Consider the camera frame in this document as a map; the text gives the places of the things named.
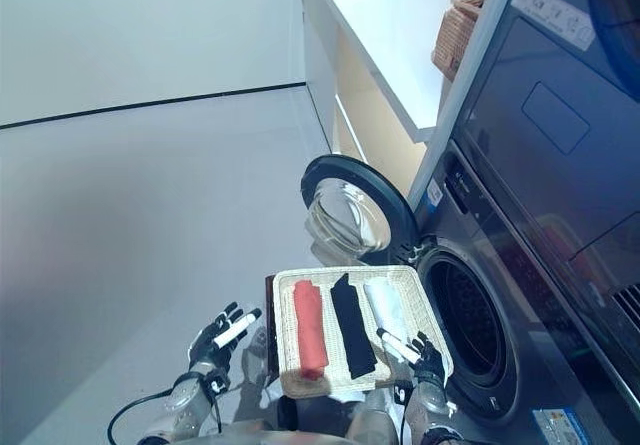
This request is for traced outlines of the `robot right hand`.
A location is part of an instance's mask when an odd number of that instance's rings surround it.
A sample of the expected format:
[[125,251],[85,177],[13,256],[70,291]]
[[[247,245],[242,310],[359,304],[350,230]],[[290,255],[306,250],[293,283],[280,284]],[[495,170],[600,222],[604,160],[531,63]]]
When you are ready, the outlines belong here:
[[445,384],[447,377],[442,354],[435,348],[425,333],[419,331],[417,337],[410,343],[401,341],[398,337],[379,327],[376,331],[385,345],[405,359],[414,371],[419,383]]

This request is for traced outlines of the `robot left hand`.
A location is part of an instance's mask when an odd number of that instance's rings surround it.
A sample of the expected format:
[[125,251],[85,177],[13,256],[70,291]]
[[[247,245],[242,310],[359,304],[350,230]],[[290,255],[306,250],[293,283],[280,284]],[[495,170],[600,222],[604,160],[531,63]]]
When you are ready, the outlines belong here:
[[202,363],[228,371],[232,353],[261,315],[260,308],[245,313],[237,302],[228,304],[192,341],[188,348],[189,368]]

